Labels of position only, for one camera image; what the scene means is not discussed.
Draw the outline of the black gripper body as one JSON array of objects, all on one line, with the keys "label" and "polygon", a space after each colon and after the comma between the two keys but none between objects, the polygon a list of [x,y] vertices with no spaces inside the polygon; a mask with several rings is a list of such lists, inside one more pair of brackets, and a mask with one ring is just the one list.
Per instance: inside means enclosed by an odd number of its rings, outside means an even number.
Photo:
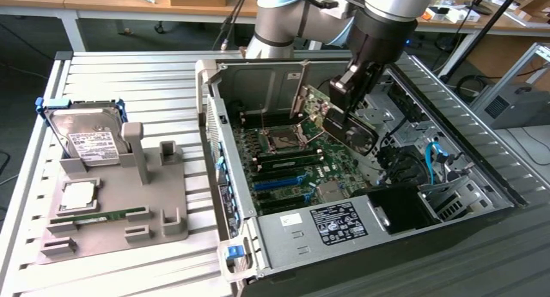
[{"label": "black gripper body", "polygon": [[389,64],[401,54],[405,41],[416,29],[417,21],[395,21],[369,10],[357,10],[351,23],[345,45],[351,51],[351,64]]}]

